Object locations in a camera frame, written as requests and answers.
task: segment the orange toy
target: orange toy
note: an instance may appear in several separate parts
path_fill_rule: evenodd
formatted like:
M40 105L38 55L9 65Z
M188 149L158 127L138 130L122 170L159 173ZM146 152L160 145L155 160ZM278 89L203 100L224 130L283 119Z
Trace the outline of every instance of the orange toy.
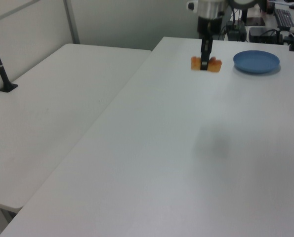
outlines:
M221 69L222 62L220 60L216 60L215 57L212 57L208 62L207 71L213 73L219 73ZM192 70L200 70L201 69L201 58L193 56L191 58L191 69Z

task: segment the white tabletop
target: white tabletop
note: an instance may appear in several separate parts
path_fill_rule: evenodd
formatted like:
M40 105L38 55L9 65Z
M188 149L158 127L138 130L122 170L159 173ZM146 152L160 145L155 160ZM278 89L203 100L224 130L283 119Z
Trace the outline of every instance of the white tabletop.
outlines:
M294 237L294 52L215 41L215 74L200 46L164 38L0 237Z
M149 54L68 44L0 92L0 207L30 199Z

